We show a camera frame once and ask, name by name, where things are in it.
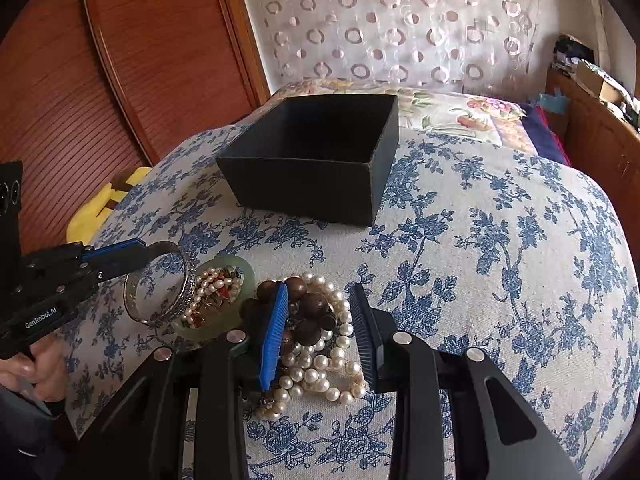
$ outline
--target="blue floral pattern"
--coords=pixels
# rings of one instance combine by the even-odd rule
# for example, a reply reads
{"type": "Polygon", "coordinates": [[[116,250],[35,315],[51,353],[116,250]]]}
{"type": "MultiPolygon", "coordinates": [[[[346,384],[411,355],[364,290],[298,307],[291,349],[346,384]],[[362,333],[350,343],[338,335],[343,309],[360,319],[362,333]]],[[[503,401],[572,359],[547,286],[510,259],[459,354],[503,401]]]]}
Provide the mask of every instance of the blue floral pattern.
{"type": "MultiPolygon", "coordinates": [[[[434,348],[486,349],[584,478],[602,470],[638,406],[639,298],[622,229],[592,180],[508,148],[401,129],[376,224],[327,224],[236,203],[215,158],[244,128],[182,143],[120,203],[95,243],[169,239],[201,262],[238,254],[258,280],[311,268],[346,294],[361,282],[372,306],[434,348]]],[[[172,258],[154,263],[145,299],[168,301],[179,271],[172,258]]],[[[62,331],[67,409],[79,434],[155,346],[190,347],[171,328],[132,322],[122,285],[103,284],[62,331]]],[[[276,422],[249,419],[250,476],[386,478],[394,407],[392,395],[367,394],[349,408],[305,397],[276,422]]],[[[188,442],[193,432],[189,423],[188,442]]],[[[183,476],[193,477],[189,464],[183,476]]]]}

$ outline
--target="pile of jewelry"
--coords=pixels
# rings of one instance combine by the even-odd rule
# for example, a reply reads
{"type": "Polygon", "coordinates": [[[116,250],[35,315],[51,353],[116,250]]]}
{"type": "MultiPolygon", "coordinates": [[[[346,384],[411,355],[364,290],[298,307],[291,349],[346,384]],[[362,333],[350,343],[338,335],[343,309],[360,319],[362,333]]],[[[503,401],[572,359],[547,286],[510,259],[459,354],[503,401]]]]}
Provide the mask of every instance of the pile of jewelry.
{"type": "Polygon", "coordinates": [[[206,317],[219,314],[223,303],[233,303],[242,288],[242,274],[232,266],[207,269],[196,278],[189,306],[180,316],[184,326],[200,328],[206,317]]]}
{"type": "MultiPolygon", "coordinates": [[[[368,384],[360,363],[347,358],[348,352],[357,355],[355,348],[349,350],[353,336],[349,301],[324,276],[308,271],[279,281],[287,286],[289,318],[282,334],[277,382],[261,399],[258,418],[277,420],[287,403],[304,392],[340,404],[364,397],[368,384]],[[334,375],[346,376],[342,382],[348,386],[340,390],[332,385],[334,375]]],[[[245,300],[241,308],[255,308],[250,302],[269,301],[275,284],[276,280],[262,282],[257,288],[258,300],[245,300]]]]}

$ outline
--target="camera lens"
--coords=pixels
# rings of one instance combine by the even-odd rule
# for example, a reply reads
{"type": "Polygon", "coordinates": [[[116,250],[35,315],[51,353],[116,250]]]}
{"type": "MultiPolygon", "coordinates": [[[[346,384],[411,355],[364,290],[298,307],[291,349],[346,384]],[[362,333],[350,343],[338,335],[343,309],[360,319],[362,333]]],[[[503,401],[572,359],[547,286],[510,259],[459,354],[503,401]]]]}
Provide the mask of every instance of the camera lens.
{"type": "Polygon", "coordinates": [[[9,208],[9,188],[6,182],[0,184],[0,216],[9,208]]]}
{"type": "Polygon", "coordinates": [[[16,205],[18,203],[18,199],[20,198],[20,182],[14,180],[14,183],[11,184],[11,203],[16,205]]]}

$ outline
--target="wooden wardrobe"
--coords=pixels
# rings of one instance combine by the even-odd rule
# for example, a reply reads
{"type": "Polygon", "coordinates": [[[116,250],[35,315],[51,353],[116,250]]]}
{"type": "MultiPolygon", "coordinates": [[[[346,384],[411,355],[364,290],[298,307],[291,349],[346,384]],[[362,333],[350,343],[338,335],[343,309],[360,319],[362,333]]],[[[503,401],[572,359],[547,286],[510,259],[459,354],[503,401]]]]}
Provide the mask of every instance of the wooden wardrobe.
{"type": "Polygon", "coordinates": [[[269,97],[243,0],[29,0],[0,43],[0,161],[21,160],[20,241],[65,241],[112,177],[269,97]]]}

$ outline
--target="silver screw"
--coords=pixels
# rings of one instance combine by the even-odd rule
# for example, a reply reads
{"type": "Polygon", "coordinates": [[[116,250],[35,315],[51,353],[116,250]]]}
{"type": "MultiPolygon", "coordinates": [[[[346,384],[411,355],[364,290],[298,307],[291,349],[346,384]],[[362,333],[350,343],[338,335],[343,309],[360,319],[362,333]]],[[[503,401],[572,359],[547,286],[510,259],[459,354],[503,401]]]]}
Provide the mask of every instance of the silver screw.
{"type": "Polygon", "coordinates": [[[411,334],[407,332],[396,332],[393,335],[393,340],[399,345],[408,345],[412,339],[411,334]]]}
{"type": "Polygon", "coordinates": [[[241,343],[246,338],[242,330],[230,330],[226,333],[226,340],[230,343],[241,343]]]}
{"type": "Polygon", "coordinates": [[[469,348],[466,351],[466,356],[476,363],[484,361],[484,352],[479,348],[469,348]]]}
{"type": "Polygon", "coordinates": [[[154,359],[160,362],[166,361],[172,354],[173,351],[169,347],[161,346],[154,351],[154,359]]]}

